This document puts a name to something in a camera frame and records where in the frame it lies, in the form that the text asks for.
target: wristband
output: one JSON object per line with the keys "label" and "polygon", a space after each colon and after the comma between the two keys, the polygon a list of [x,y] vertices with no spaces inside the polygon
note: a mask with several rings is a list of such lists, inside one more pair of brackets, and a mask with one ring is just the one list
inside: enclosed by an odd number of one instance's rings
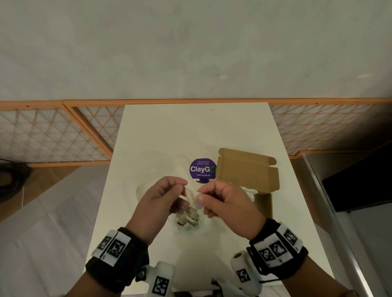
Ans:
{"label": "wristband", "polygon": [[250,242],[248,251],[262,275],[272,273],[279,279],[293,276],[302,266],[308,250],[285,225],[267,219],[258,235]]}
{"label": "wristband", "polygon": [[120,293],[149,264],[147,247],[128,229],[110,230],[92,253],[86,271],[105,289]]}

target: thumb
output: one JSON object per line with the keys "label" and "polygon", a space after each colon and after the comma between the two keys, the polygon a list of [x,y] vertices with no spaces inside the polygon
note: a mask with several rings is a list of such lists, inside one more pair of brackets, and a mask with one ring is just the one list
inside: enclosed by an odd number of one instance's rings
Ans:
{"label": "thumb", "polygon": [[162,196],[162,199],[165,200],[170,205],[172,205],[174,201],[178,199],[178,196],[181,195],[183,190],[184,190],[183,185],[175,185],[165,195]]}
{"label": "thumb", "polygon": [[198,203],[200,206],[207,206],[209,209],[211,209],[213,212],[215,212],[218,216],[220,216],[220,213],[225,207],[224,202],[210,196],[207,194],[199,194],[197,196]]}

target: table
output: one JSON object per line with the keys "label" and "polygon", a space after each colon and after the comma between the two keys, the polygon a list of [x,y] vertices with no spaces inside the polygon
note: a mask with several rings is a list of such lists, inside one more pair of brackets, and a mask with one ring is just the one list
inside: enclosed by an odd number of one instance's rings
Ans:
{"label": "table", "polygon": [[[110,229],[128,222],[149,184],[164,175],[186,174],[176,165],[184,158],[216,162],[221,147],[276,158],[280,189],[272,194],[273,218],[289,226],[312,259],[333,276],[267,103],[126,105],[88,259]],[[190,187],[200,186],[188,182]],[[149,247],[150,265],[165,261],[176,266],[174,291],[211,290],[213,277],[237,282],[230,259],[247,246],[248,241],[235,235],[219,218],[213,218],[209,230],[198,236],[175,236],[167,222]],[[133,282],[124,294],[147,290],[147,284]]]}

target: hand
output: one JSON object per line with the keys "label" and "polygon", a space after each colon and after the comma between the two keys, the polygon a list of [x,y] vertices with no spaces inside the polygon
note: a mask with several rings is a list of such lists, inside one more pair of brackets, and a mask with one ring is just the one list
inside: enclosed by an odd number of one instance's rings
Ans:
{"label": "hand", "polygon": [[209,218],[218,215],[237,235],[252,240],[265,223],[265,217],[239,186],[220,180],[202,186],[197,196]]}
{"label": "hand", "polygon": [[168,216],[181,213],[183,208],[189,206],[188,201],[178,197],[187,183],[179,177],[161,178],[144,194],[125,227],[150,245],[165,225]]}

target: black cable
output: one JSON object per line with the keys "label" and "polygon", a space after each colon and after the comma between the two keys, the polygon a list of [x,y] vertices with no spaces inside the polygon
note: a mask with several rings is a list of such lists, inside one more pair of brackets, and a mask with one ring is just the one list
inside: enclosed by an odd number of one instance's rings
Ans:
{"label": "black cable", "polygon": [[8,173],[11,176],[9,184],[0,186],[0,203],[12,198],[22,189],[30,176],[31,168],[25,163],[2,159],[7,163],[0,163],[0,173]]}

